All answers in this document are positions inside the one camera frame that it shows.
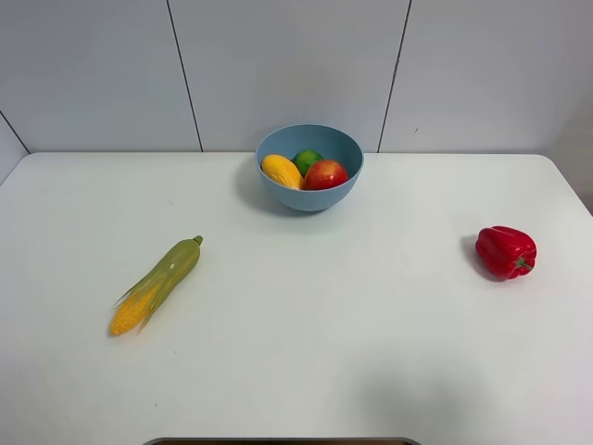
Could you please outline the red apple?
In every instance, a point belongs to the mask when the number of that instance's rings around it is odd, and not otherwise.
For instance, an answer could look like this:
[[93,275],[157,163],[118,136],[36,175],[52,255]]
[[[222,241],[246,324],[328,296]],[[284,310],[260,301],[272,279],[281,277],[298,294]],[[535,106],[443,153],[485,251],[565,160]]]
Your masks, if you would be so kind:
[[304,178],[305,190],[325,190],[339,186],[349,179],[347,170],[333,159],[313,163]]

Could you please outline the blue plastic bowl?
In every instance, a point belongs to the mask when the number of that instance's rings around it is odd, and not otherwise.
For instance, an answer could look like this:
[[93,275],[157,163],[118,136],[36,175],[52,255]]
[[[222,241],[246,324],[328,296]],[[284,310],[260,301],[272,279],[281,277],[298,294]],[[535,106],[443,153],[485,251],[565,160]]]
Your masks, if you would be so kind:
[[[336,160],[347,172],[348,179],[340,185],[324,190],[296,190],[278,184],[261,167],[267,155],[293,158],[300,149],[311,148],[325,159]],[[342,200],[359,178],[364,164],[364,153],[348,134],[331,127],[299,124],[270,133],[255,152],[259,176],[265,188],[282,204],[292,210],[316,212],[327,210]]]

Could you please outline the yellow mango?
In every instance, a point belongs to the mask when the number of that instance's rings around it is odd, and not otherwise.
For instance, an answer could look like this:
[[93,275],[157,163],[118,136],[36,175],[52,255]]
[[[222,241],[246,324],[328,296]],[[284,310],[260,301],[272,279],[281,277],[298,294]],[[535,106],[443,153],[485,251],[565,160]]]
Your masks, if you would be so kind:
[[300,190],[303,185],[303,177],[296,164],[290,159],[271,154],[266,156],[260,167],[265,175],[277,184],[286,188]]

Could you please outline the corn cob with husk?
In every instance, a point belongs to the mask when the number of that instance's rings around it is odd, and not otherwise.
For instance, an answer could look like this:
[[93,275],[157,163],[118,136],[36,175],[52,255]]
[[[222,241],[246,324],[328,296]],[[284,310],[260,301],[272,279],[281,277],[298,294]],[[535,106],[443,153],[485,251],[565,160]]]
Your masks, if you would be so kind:
[[177,285],[194,270],[202,243],[202,235],[179,241],[127,290],[116,303],[108,334],[119,337],[135,328],[142,331]]

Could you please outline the green lime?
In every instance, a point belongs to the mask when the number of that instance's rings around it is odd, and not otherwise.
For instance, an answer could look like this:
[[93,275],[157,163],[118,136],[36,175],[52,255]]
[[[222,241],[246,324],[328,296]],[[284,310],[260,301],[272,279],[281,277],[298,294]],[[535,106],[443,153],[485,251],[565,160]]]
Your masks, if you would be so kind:
[[319,160],[323,160],[323,156],[312,149],[302,150],[293,158],[293,162],[302,177],[305,177],[309,168]]

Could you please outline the red bell pepper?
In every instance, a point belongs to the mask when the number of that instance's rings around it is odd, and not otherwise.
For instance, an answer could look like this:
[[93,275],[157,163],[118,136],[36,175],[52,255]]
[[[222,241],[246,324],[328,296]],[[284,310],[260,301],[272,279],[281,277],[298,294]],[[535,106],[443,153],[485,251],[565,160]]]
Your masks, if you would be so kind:
[[536,243],[528,234],[507,226],[483,228],[475,250],[485,267],[501,281],[531,273],[536,266]]

